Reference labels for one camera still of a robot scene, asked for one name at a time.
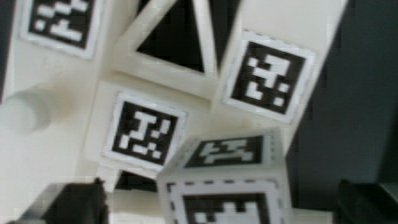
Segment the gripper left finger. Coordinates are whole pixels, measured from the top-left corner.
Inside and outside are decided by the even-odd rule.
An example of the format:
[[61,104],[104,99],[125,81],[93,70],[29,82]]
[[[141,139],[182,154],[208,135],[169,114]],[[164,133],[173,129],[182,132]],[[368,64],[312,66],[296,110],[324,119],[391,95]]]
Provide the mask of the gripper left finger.
[[24,224],[109,224],[104,181],[52,184],[24,213]]

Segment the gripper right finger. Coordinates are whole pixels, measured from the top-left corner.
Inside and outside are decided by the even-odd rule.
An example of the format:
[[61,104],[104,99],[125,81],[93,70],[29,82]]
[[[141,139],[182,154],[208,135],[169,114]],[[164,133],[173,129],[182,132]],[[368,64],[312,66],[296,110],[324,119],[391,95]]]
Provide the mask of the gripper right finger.
[[354,183],[338,186],[338,224],[398,224],[398,183]]

